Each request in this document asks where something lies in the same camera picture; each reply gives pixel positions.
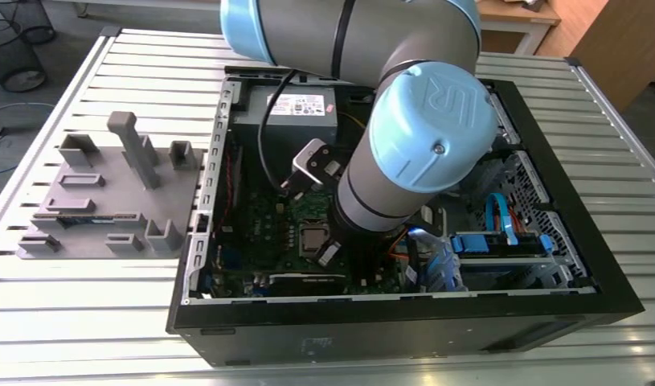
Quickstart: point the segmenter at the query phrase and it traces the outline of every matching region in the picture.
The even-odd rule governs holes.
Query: wire mesh trash can
[[[23,39],[22,30],[18,23],[0,20],[0,85],[10,92],[30,91],[47,80],[47,72]]]
[[[56,37],[42,0],[0,0],[0,13],[24,28],[31,44],[47,43]]]

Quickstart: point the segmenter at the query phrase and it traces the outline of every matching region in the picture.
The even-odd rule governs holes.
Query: floor
[[[36,48],[47,69],[47,84],[23,94],[11,94],[0,89],[0,106],[15,102],[56,103],[104,26],[220,32],[215,12],[91,5],[91,16],[82,19],[75,17],[70,3],[46,1],[46,5],[58,31],[58,38]],[[0,141],[0,170],[15,166],[23,158],[50,111],[46,107],[24,106],[0,112],[0,127],[6,127],[7,134]],[[625,119],[655,157],[655,92],[651,89],[639,96],[627,109]],[[0,174],[0,191],[10,175],[11,173]]]

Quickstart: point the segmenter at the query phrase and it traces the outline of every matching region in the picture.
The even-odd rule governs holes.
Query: light blue robot joint cap
[[[482,27],[479,22],[479,12],[478,12],[478,4],[475,0],[446,0],[453,5],[458,7],[463,14],[466,14],[470,19],[470,23],[475,27],[475,34],[478,35],[478,53],[482,47]]]
[[[391,82],[369,122],[374,159],[399,187],[435,193],[489,151],[498,120],[482,82],[453,64],[411,66]]]
[[[224,39],[239,55],[275,64],[264,41],[259,0],[222,0],[220,25]]]

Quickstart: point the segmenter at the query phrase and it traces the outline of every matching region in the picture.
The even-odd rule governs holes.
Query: aluminum extrusion table
[[[176,260],[15,256],[67,132],[118,145],[114,110],[154,146],[208,147],[226,65],[263,66],[219,35],[102,36],[0,195],[0,382],[62,384],[642,384],[655,380],[655,162],[585,71],[561,59],[482,55],[478,76],[517,83],[647,311],[525,353],[211,369],[166,333]]]

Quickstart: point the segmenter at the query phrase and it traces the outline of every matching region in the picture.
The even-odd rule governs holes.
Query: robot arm
[[[474,0],[223,0],[234,51],[378,90],[337,188],[349,232],[395,229],[487,152],[497,117],[473,73]]]

